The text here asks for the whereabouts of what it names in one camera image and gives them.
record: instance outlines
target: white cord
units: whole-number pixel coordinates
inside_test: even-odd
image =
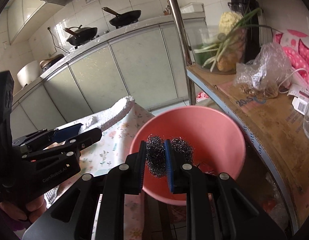
[[[305,69],[305,68],[296,69],[296,70],[294,70],[290,75],[288,75],[288,76],[285,78],[285,80],[283,80],[283,81],[278,85],[278,88],[279,88],[285,81],[287,81],[294,73],[296,73],[296,72],[298,72],[298,71],[301,71],[301,70],[306,71],[307,74],[308,74],[308,77],[309,77],[309,72],[308,72],[307,69]],[[280,94],[285,94],[285,93],[288,93],[288,92],[289,92],[289,90],[288,90],[288,91],[285,91],[285,92],[280,92],[280,91],[279,91]]]

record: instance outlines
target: purple sleeve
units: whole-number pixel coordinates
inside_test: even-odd
[[[9,217],[3,210],[0,209],[0,213],[2,215],[5,223],[10,227],[12,231],[20,231],[24,229],[24,224],[21,221],[16,221]]]

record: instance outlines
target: pink polka dot fabric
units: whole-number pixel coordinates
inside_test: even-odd
[[[294,69],[307,70],[299,71],[299,74],[309,84],[309,36],[299,31],[286,30],[276,33],[273,41],[282,46]]]

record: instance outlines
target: barcode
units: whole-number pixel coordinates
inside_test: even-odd
[[[299,110],[299,111],[301,111],[302,113],[304,113],[305,107],[306,107],[305,104],[299,102],[299,105],[298,105],[298,110]]]

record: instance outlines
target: silver screw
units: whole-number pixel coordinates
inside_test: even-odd
[[[84,180],[84,181],[88,181],[88,180],[91,180],[91,179],[92,179],[92,175],[89,174],[89,173],[83,174],[83,176],[82,176],[82,180]]]
[[[223,180],[227,180],[229,179],[229,175],[227,173],[220,173],[219,175],[220,179],[223,179]]]
[[[188,170],[191,170],[192,169],[192,165],[191,164],[188,164],[188,163],[185,163],[182,165],[182,169],[188,171]]]
[[[122,170],[122,171],[126,171],[127,169],[129,169],[129,165],[128,164],[121,164],[119,166],[119,169]]]

